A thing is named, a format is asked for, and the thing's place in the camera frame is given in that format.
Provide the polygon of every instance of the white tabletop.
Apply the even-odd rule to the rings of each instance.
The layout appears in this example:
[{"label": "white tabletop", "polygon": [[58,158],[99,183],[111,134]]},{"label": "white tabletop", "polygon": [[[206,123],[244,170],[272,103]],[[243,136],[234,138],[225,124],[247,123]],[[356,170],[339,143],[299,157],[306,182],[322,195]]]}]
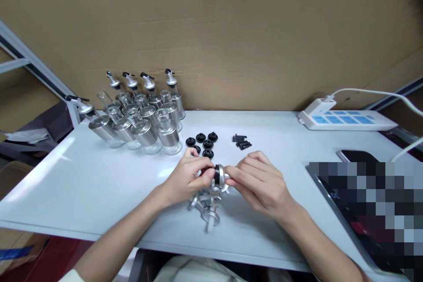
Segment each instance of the white tabletop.
[{"label": "white tabletop", "polygon": [[[290,111],[187,111],[182,142],[198,133],[219,136],[214,163],[235,165],[262,150],[282,171],[292,196],[348,256],[372,274],[326,199],[306,171],[309,162],[340,162],[336,151],[357,149],[388,161],[400,148],[378,132],[311,131]],[[235,134],[253,144],[241,151]],[[0,202],[0,226],[78,239],[96,240],[162,183],[182,157],[148,156],[125,147],[109,149],[83,122]],[[417,162],[406,154],[398,162]],[[230,189],[217,212],[220,225],[205,233],[206,222],[187,203],[167,209],[138,247],[221,260],[308,271],[295,244],[272,220],[254,212]]]}]

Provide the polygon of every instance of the metal rack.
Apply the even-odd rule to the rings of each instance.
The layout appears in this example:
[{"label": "metal rack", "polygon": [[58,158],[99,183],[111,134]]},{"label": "metal rack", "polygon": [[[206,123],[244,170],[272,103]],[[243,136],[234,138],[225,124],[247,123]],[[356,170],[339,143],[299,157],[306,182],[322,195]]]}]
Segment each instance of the metal rack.
[{"label": "metal rack", "polygon": [[0,20],[0,47],[14,60],[0,64],[0,74],[25,67],[29,72],[47,86],[56,96],[65,101],[74,128],[81,123],[75,104],[66,101],[65,96],[75,95],[53,72],[47,67],[28,46],[16,36],[3,21]]}]

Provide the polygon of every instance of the hand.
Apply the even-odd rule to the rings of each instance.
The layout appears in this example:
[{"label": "hand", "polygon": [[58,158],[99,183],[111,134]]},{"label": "hand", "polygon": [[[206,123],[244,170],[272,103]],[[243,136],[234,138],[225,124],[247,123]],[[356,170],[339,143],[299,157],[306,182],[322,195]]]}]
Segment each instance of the hand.
[{"label": "hand", "polygon": [[[215,175],[214,164],[208,157],[198,157],[195,148],[187,148],[167,180],[159,186],[159,191],[170,205],[189,200],[198,191],[210,186]],[[209,168],[195,177],[199,170]]]},{"label": "hand", "polygon": [[286,188],[282,173],[261,152],[248,154],[237,166],[227,166],[233,186],[255,210],[276,220],[282,227],[289,224],[302,207]]}]

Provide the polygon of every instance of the white power strip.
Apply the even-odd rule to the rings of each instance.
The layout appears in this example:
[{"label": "white power strip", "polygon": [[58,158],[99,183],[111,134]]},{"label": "white power strip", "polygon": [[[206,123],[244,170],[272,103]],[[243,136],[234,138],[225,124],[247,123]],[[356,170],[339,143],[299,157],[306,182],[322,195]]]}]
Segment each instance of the white power strip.
[{"label": "white power strip", "polygon": [[373,110],[330,110],[313,116],[302,111],[298,118],[310,130],[384,131],[398,126]]}]

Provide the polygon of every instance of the power cord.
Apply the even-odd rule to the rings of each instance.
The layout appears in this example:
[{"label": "power cord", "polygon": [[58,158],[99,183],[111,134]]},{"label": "power cord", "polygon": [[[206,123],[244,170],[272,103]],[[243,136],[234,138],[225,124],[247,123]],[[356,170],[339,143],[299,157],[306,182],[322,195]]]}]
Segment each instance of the power cord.
[{"label": "power cord", "polygon": [[[347,91],[347,90],[352,90],[352,91],[358,91],[358,92],[364,92],[364,93],[375,93],[378,95],[388,95],[388,96],[394,96],[397,97],[399,99],[401,99],[403,102],[405,102],[405,104],[416,114],[418,114],[419,116],[423,117],[423,112],[420,111],[419,109],[416,108],[415,105],[413,105],[411,103],[411,101],[407,98],[404,97],[403,95],[399,95],[399,94],[395,94],[395,93],[387,93],[387,92],[381,92],[378,90],[367,90],[367,89],[358,89],[358,88],[343,88],[340,90],[337,90],[336,92],[334,92],[331,95],[326,96],[325,98],[323,98],[322,102],[329,102],[331,100],[333,100],[333,98],[335,97],[335,94],[341,92],[341,91]],[[402,149],[400,152],[398,152],[397,155],[395,155],[390,162],[395,162],[401,155],[403,155],[404,153],[407,153],[408,151],[410,151],[411,149],[415,148],[416,146],[418,146],[420,143],[423,142],[423,137],[417,139],[416,141],[414,141],[413,143],[411,143],[409,146],[407,146],[406,148]]]}]

